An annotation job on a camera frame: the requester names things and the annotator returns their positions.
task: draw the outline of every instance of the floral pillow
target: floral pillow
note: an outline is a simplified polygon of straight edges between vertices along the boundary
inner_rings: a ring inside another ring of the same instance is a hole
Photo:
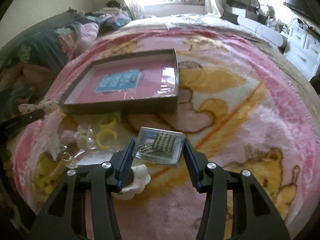
[[[13,67],[20,61],[43,66],[55,74],[72,59],[77,47],[81,23],[75,22],[59,29],[40,31],[23,40],[6,58],[0,70]]]

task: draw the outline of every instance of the clear plastic case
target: clear plastic case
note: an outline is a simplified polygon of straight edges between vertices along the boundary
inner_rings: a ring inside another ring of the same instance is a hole
[[[184,139],[181,132],[141,127],[133,156],[145,162],[178,168]]]

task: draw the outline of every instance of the blue fabric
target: blue fabric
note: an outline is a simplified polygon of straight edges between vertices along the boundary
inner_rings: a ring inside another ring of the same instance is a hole
[[[120,27],[128,24],[130,21],[131,21],[130,17],[124,14],[120,14],[120,15],[112,16],[111,18],[106,20],[103,25],[111,26],[114,30],[117,30]]]

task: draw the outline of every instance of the open box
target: open box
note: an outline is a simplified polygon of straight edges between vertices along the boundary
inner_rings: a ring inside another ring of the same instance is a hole
[[[174,114],[178,83],[174,49],[127,53],[92,62],[60,103],[73,114]]]

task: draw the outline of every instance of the plastic wrap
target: plastic wrap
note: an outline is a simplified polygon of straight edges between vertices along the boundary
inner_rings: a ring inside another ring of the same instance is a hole
[[[96,63],[75,85],[64,104],[176,96],[175,67],[172,54]]]
[[[120,114],[77,116],[76,119],[79,123],[75,133],[78,151],[71,154],[67,167],[103,163],[121,150],[117,132]]]

